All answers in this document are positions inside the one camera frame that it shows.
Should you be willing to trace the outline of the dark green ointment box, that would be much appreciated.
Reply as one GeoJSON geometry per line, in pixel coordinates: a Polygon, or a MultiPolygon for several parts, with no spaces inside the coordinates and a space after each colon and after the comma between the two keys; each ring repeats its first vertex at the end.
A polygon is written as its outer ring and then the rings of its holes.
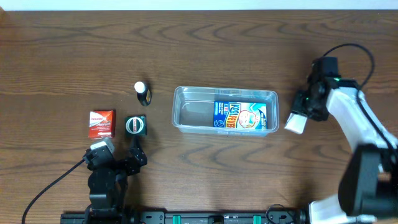
{"type": "Polygon", "coordinates": [[[147,134],[146,116],[128,116],[124,120],[124,127],[126,136],[145,136],[147,134]]]}

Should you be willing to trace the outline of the white Panadol box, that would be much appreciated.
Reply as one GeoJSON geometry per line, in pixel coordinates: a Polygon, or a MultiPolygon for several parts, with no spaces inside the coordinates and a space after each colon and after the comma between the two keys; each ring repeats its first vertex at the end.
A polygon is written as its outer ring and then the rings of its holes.
{"type": "Polygon", "coordinates": [[[308,118],[306,116],[297,113],[291,113],[287,119],[284,129],[295,134],[302,134],[305,129],[307,119],[308,118]]]}

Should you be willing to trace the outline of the red Panadol box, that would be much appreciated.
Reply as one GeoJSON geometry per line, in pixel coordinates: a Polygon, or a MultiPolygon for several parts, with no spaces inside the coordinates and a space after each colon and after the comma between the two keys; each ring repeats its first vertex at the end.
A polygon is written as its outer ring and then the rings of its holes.
{"type": "Polygon", "coordinates": [[[88,137],[90,139],[113,138],[115,135],[115,126],[115,110],[91,111],[88,137]]]}

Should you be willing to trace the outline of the dark bottle white cap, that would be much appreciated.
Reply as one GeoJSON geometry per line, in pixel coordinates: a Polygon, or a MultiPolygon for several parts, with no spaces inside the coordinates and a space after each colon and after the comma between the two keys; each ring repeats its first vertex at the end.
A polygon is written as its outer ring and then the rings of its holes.
{"type": "Polygon", "coordinates": [[[137,99],[142,106],[149,106],[152,100],[152,93],[144,82],[136,82],[134,89],[137,93],[137,99]]]}

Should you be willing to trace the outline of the clear plastic container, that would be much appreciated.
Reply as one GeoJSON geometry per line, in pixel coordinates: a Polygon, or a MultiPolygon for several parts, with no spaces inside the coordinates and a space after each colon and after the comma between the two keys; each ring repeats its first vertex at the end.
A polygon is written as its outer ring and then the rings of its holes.
{"type": "Polygon", "coordinates": [[[271,90],[179,86],[174,93],[172,123],[183,133],[266,136],[279,128],[279,102],[271,90]],[[233,129],[213,126],[215,101],[265,103],[267,129],[233,129]]]}

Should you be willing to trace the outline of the blue Kool Fever box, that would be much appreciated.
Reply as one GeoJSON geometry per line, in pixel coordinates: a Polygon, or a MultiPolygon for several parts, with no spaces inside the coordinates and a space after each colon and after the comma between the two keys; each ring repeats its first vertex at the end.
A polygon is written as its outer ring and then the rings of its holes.
{"type": "Polygon", "coordinates": [[[267,105],[233,101],[215,101],[213,126],[217,128],[267,129],[267,105]]]}

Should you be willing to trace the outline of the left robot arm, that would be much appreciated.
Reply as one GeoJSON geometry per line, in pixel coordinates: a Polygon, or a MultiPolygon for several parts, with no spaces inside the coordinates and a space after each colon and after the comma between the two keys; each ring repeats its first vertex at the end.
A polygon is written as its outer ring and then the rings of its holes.
{"type": "Polygon", "coordinates": [[[116,219],[127,216],[124,198],[129,176],[140,173],[147,164],[139,137],[134,136],[129,145],[129,155],[124,159],[114,158],[115,146],[106,137],[86,150],[83,160],[92,171],[88,179],[90,202],[95,218],[116,219]]]}

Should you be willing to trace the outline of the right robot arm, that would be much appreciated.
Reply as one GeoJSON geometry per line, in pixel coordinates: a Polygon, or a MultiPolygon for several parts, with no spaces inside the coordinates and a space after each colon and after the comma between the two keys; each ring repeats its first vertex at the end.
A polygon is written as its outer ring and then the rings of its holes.
{"type": "Polygon", "coordinates": [[[372,223],[397,217],[397,138],[380,123],[354,80],[312,83],[294,97],[285,128],[333,116],[353,152],[338,192],[309,204],[307,223],[372,223]]]}

